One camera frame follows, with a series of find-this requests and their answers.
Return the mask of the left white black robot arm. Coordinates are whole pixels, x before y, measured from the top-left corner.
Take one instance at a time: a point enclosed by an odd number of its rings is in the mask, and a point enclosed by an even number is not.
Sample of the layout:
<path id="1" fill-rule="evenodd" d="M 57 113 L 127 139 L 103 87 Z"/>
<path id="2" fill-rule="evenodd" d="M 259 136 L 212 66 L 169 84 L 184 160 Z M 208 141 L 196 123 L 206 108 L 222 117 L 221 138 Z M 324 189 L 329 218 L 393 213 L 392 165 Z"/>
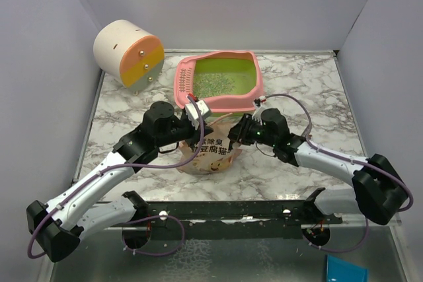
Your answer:
<path id="1" fill-rule="evenodd" d="M 26 208 L 31 234 L 27 255 L 47 256 L 59 262 L 70 255 L 82 239 L 106 227 L 125 223 L 140 225 L 146 210 L 128 197 L 94 210 L 93 205 L 112 188 L 142 168 L 153 168 L 161 147 L 192 141 L 200 146 L 206 135 L 205 119 L 211 110 L 203 100 L 189 97 L 182 114 L 163 101 L 154 102 L 142 122 L 122 136 L 105 159 L 85 178 L 46 203 L 35 200 Z"/>

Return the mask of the orange cat litter bag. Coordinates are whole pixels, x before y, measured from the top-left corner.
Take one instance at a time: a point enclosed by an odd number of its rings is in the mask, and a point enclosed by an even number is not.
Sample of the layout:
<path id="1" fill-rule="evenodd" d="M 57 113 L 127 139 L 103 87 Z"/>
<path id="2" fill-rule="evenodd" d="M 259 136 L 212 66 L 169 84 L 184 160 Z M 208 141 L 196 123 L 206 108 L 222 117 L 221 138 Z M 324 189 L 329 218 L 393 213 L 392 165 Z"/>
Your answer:
<path id="1" fill-rule="evenodd" d="M 233 161 L 242 153 L 238 144 L 229 150 L 227 137 L 234 118 L 229 113 L 218 117 L 210 123 L 213 132 L 205 136 L 203 147 L 198 155 L 188 164 L 177 168 L 187 174 L 215 174 L 229 169 Z"/>

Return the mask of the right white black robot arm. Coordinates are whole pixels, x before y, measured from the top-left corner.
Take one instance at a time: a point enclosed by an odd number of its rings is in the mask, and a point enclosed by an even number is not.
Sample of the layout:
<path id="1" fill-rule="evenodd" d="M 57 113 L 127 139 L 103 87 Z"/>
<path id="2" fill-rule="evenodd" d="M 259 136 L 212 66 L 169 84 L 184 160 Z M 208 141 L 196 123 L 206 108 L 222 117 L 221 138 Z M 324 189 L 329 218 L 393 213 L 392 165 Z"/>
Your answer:
<path id="1" fill-rule="evenodd" d="M 292 133 L 286 118 L 275 108 L 243 115 L 229 130 L 228 138 L 231 144 L 269 146 L 284 163 L 316 170 L 347 184 L 346 189 L 318 191 L 303 208 L 310 223 L 319 223 L 329 214 L 361 214 L 386 225 L 412 203 L 410 190 L 384 156 L 354 157 L 320 147 Z"/>

